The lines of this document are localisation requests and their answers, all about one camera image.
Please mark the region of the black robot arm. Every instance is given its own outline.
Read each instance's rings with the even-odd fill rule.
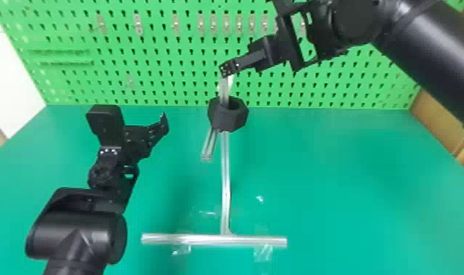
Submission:
[[[95,105],[86,115],[99,138],[90,189],[60,188],[32,226],[26,254],[48,260],[44,275],[100,275],[126,247],[122,216],[138,178],[138,162],[168,133],[165,115],[150,126],[124,125],[115,105]]]
[[[442,0],[273,0],[278,31],[219,66],[223,77],[289,61],[294,72],[372,43],[464,125],[464,15]],[[304,60],[291,16],[300,13],[316,57]]]

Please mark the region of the green table surface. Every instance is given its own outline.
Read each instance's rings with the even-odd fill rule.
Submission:
[[[25,238],[56,188],[86,186],[99,146],[88,109],[47,107],[0,149],[0,274],[42,273]],[[164,109],[122,110],[151,124]],[[140,164],[127,249],[105,274],[464,274],[464,169],[403,111],[252,109],[231,134],[231,229],[288,248],[142,246],[143,232],[219,232],[206,111],[165,112],[171,131]]]

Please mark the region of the black nut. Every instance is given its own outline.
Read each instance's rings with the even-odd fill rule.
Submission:
[[[237,97],[228,98],[228,109],[220,105],[220,99],[215,97],[208,105],[208,118],[212,127],[219,131],[233,132],[246,124],[249,110]]]

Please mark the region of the green pegboard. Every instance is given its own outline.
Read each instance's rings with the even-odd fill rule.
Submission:
[[[275,15],[263,0],[0,0],[18,55],[44,100],[60,105],[207,105],[217,65],[274,33]],[[244,71],[232,93],[251,107],[407,109],[418,90],[368,45],[296,74],[288,64]]]

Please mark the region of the white wall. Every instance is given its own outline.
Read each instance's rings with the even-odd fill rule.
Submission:
[[[12,137],[44,107],[44,101],[0,27],[0,130],[7,138]]]

